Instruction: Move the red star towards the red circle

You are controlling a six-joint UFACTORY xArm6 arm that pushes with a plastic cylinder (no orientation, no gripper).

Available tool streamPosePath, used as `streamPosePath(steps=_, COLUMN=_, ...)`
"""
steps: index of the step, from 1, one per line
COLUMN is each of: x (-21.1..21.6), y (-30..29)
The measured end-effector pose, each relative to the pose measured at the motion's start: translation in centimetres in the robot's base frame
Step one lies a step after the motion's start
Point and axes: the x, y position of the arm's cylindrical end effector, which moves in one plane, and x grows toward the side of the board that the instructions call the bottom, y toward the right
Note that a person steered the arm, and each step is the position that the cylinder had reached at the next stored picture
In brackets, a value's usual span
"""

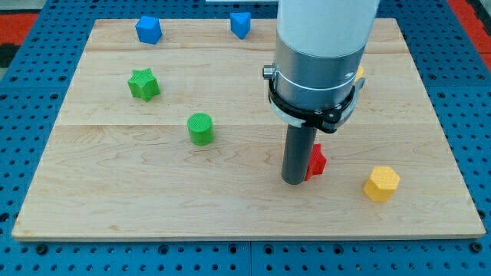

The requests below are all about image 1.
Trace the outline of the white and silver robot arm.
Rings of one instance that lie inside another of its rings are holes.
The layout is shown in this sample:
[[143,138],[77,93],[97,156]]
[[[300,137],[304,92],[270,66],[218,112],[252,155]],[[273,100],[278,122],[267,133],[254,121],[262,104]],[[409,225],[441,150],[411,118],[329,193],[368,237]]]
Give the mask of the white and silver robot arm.
[[275,53],[263,69],[272,109],[293,127],[332,133],[352,114],[357,72],[379,0],[280,0]]

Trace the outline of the yellow block behind arm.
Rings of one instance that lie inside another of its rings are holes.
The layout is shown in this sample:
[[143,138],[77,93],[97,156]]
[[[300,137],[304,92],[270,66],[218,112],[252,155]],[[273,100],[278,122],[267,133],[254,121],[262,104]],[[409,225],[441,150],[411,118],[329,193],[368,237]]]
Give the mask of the yellow block behind arm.
[[362,66],[358,67],[356,76],[354,78],[354,82],[357,82],[359,79],[361,79],[364,76],[364,68]]

